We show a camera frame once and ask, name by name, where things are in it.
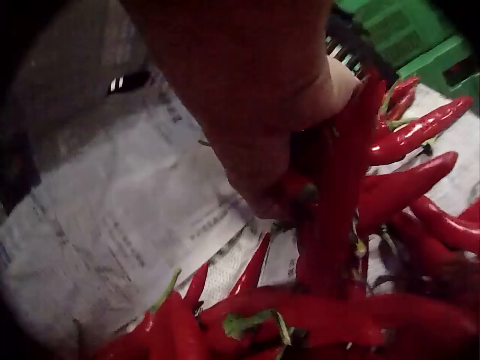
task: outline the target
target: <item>green stem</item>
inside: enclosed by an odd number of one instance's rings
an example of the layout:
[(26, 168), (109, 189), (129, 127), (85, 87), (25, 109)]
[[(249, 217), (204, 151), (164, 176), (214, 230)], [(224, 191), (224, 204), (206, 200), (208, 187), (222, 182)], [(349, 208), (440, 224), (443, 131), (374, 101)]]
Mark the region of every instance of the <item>green stem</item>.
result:
[(274, 311), (271, 309), (260, 311), (256, 315), (247, 318), (242, 318), (237, 314), (228, 314), (222, 323), (225, 335), (236, 340), (241, 340), (245, 330), (251, 329), (267, 319), (273, 318), (273, 314)]
[(388, 128), (391, 131), (393, 131), (396, 128), (399, 128), (402, 125), (410, 124), (413, 120), (416, 120), (416, 119), (417, 118), (402, 118), (402, 119), (398, 119), (398, 120), (395, 120), (395, 121), (387, 121), (387, 125), (388, 125)]
[(173, 270), (173, 276), (172, 276), (172, 279), (170, 280), (170, 283), (168, 284), (167, 288), (163, 292), (162, 296), (160, 296), (158, 301), (150, 308), (151, 313), (155, 313), (158, 310), (158, 308), (162, 306), (162, 304), (168, 298), (173, 288), (175, 287), (175, 284), (177, 283), (177, 279), (179, 278), (180, 273), (181, 273), (181, 269), (179, 267)]
[(401, 81), (400, 79), (395, 81), (395, 84), (392, 85), (390, 90), (388, 90), (388, 93), (384, 96), (384, 101), (382, 103), (382, 106), (378, 110), (378, 113), (380, 115), (385, 115), (387, 113), (388, 105), (390, 103), (390, 98), (392, 97), (393, 89), (395, 89), (395, 86), (397, 86), (400, 81)]

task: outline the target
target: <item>shiny red pepper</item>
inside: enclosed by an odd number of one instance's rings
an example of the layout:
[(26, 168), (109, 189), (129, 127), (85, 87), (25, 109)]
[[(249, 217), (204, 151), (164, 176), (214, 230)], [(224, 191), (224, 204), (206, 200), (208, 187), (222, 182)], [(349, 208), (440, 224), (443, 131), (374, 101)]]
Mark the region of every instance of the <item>shiny red pepper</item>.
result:
[(132, 333), (123, 334), (96, 350), (90, 360), (146, 360), (149, 349)]
[(211, 308), (203, 310), (198, 315), (198, 319), (205, 326), (209, 326), (222, 322), (229, 313), (249, 317), (262, 310), (271, 309), (282, 301), (287, 301), (291, 296), (291, 290), (286, 287), (254, 288), (245, 293), (227, 297)]
[(386, 121), (387, 115), (385, 114), (377, 114), (377, 123), (375, 125), (375, 136), (373, 141), (379, 141), (383, 139), (387, 135), (391, 134), (390, 129), (388, 128), (388, 124)]
[(382, 328), (347, 302), (295, 294), (275, 309), (289, 326), (309, 332), (311, 347), (343, 342), (378, 346), (384, 342)]
[(247, 356), (243, 360), (276, 360), (278, 355), (283, 351), (283, 346), (278, 346), (276, 348), (270, 348), (259, 352), (258, 354)]
[(426, 196), (413, 202), (410, 209), (428, 232), (446, 246), (479, 254), (480, 224), (447, 214)]
[(195, 275), (193, 275), (192, 282), (190, 283), (187, 293), (183, 298), (185, 304), (187, 304), (187, 306), (190, 307), (192, 311), (195, 311), (198, 307), (198, 300), (200, 299), (200, 296), (202, 295), (202, 292), (204, 290), (207, 274), (208, 263), (205, 263), (197, 270)]
[(352, 304), (373, 317), (382, 328), (409, 326), (428, 335), (435, 344), (454, 348), (478, 336), (478, 320), (455, 306), (406, 293), (374, 295)]
[(210, 354), (205, 337), (180, 294), (173, 291), (168, 297), (171, 332), (175, 345), (176, 359), (208, 360)]
[(466, 208), (459, 216), (459, 219), (473, 221), (480, 224), (480, 197)]
[(155, 314), (151, 315), (150, 328), (145, 328), (150, 348), (149, 360), (176, 360), (177, 351), (173, 333), (171, 331), (171, 300), (170, 296), (158, 308)]
[(401, 101), (411, 89), (414, 89), (417, 86), (418, 82), (419, 79), (416, 76), (409, 77), (408, 79), (399, 82), (392, 90), (389, 104), (394, 106)]
[(234, 285), (228, 296), (237, 295), (244, 292), (245, 290), (257, 287), (269, 244), (270, 233), (267, 233), (264, 235), (262, 241), (260, 242), (260, 245), (250, 259), (250, 262), (248, 263), (247, 267), (243, 271), (240, 278), (237, 280), (237, 283)]
[(458, 97), (375, 142), (370, 147), (370, 165), (385, 165), (398, 161), (451, 125), (472, 104), (473, 98)]
[(245, 332), (240, 340), (225, 335), (221, 322), (210, 325), (204, 334), (210, 351), (227, 359), (246, 353), (253, 339), (253, 335), (249, 332)]
[(359, 199), (357, 233), (366, 239), (393, 214), (430, 190), (452, 171), (458, 153), (451, 151), (406, 171), (367, 176)]
[(395, 214), (389, 224), (407, 249), (410, 261), (422, 275), (439, 275), (446, 264), (458, 260), (454, 252), (427, 234), (412, 215), (404, 212)]
[(412, 106), (415, 101), (415, 89), (410, 89), (408, 93), (395, 104), (387, 114), (387, 123), (389, 121), (399, 120), (405, 111)]
[(318, 153), (322, 156), (321, 166), (315, 161), (309, 174), (320, 192), (319, 206), (313, 212), (312, 222), (305, 221), (297, 227), (299, 237), (307, 237), (299, 238), (302, 266), (297, 267), (297, 281), (315, 294), (346, 296), (343, 274), (351, 254), (349, 234), (384, 93), (385, 83), (371, 73), (333, 122), (322, 124), (324, 133), (329, 133), (324, 136), (329, 139), (329, 148)]

